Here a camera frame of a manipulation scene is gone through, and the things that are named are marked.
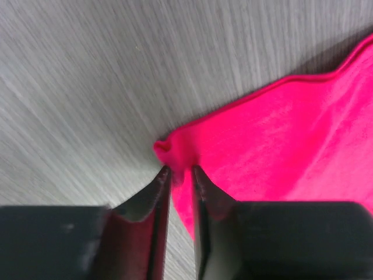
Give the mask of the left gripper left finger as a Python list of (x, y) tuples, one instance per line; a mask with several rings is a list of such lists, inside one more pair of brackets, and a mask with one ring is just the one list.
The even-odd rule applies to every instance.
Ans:
[(171, 170), (109, 206), (2, 206), (2, 279), (162, 279)]

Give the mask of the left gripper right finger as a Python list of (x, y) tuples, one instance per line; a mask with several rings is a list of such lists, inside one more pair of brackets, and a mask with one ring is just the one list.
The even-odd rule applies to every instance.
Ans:
[(346, 201), (238, 201), (194, 166), (198, 279), (371, 279), (372, 215)]

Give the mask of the pink t shirt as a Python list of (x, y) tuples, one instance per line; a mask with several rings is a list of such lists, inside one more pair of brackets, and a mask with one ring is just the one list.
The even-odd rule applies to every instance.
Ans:
[(194, 233), (191, 167), (243, 201), (354, 201), (372, 209), (372, 37), (334, 71), (291, 75), (155, 142)]

